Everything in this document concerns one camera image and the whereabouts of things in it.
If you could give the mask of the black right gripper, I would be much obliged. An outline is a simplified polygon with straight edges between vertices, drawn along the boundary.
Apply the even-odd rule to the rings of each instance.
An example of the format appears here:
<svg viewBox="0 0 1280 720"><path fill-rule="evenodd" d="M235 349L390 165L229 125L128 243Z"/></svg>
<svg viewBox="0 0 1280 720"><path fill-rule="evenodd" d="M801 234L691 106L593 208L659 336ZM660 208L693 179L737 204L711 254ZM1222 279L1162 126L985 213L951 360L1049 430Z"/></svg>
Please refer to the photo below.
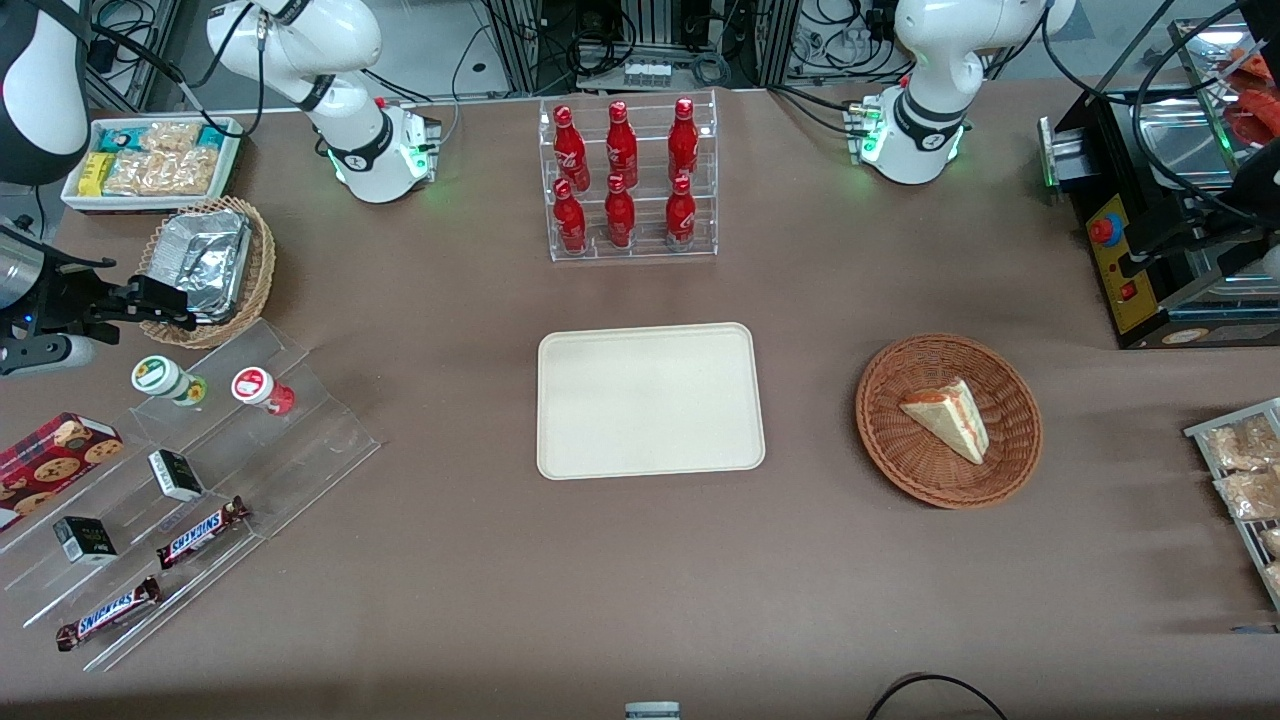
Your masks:
<svg viewBox="0 0 1280 720"><path fill-rule="evenodd" d="M132 275L124 287L96 274L114 265L74 258L26 232L4 232L3 337L63 333L115 345L116 322L197 327L187 292L148 275Z"/></svg>

